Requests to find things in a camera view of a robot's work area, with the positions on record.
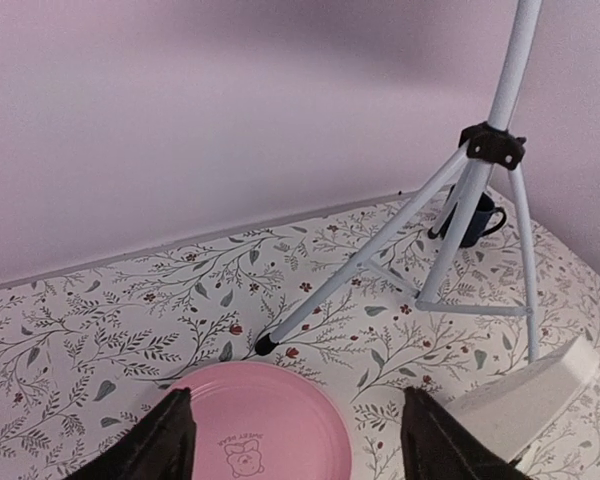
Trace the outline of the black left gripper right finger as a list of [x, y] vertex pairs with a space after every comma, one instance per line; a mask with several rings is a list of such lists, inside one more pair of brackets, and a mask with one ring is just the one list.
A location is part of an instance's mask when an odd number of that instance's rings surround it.
[[496, 396], [468, 394], [441, 405], [429, 392], [403, 390], [401, 449], [408, 479], [526, 479], [513, 458], [533, 438], [533, 424]]

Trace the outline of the light blue music stand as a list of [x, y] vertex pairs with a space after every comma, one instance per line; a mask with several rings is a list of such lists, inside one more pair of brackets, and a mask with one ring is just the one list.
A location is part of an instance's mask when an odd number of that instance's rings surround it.
[[[509, 131], [509, 126], [517, 107], [527, 70], [541, 6], [539, 1], [520, 1], [517, 4], [503, 67], [487, 120], [465, 128], [461, 133], [458, 149], [421, 189], [286, 320], [256, 341], [254, 349], [257, 355], [270, 354], [295, 327], [340, 286], [357, 272], [369, 270], [408, 294], [419, 310], [525, 318], [528, 360], [534, 362], [538, 358], [538, 293], [534, 240], [521, 167], [526, 140], [523, 137], [513, 136]], [[464, 235], [469, 230], [479, 200], [485, 193], [492, 172], [497, 166], [507, 170], [514, 193], [523, 263], [525, 302], [520, 307], [443, 303], [438, 299], [438, 288], [452, 265]], [[456, 181], [454, 189], [449, 195], [440, 217], [428, 234], [430, 238], [442, 237], [443, 243], [423, 287], [416, 288], [397, 274], [374, 262], [372, 257], [435, 194], [441, 191], [450, 179]]]

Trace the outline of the white metronome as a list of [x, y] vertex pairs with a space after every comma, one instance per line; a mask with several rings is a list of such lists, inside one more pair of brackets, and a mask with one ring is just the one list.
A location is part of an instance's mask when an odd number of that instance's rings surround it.
[[576, 337], [445, 409], [492, 453], [523, 471], [537, 440], [599, 375], [599, 353]]

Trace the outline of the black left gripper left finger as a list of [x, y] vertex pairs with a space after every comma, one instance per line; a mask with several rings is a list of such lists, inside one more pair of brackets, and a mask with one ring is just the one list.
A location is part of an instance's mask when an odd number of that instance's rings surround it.
[[191, 390], [174, 389], [118, 442], [68, 477], [72, 480], [190, 480], [196, 431]]

